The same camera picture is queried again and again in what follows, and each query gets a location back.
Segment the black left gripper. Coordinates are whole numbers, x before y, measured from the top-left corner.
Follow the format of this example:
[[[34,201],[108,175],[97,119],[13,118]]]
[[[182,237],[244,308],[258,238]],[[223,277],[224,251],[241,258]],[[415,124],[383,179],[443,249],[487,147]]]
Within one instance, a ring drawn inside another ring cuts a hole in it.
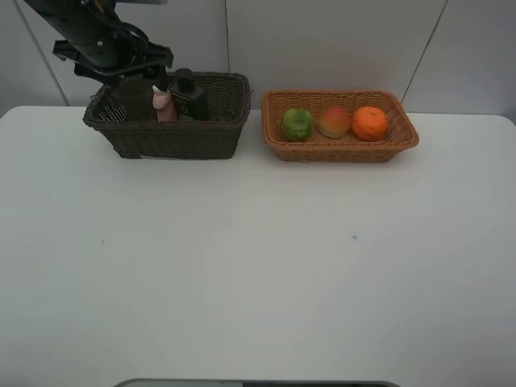
[[[72,61],[78,77],[117,87],[119,77],[141,75],[159,91],[169,91],[166,68],[172,66],[173,54],[143,35],[117,34],[85,45],[57,40],[52,53],[62,61]]]

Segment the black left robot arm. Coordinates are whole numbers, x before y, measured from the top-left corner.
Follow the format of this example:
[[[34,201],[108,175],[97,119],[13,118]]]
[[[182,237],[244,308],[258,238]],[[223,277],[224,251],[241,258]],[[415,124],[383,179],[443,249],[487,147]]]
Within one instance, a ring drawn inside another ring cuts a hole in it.
[[[54,43],[52,53],[71,60],[76,76],[111,87],[137,77],[161,91],[168,89],[166,70],[173,65],[173,53],[122,21],[115,1],[34,0],[27,5],[64,37]]]

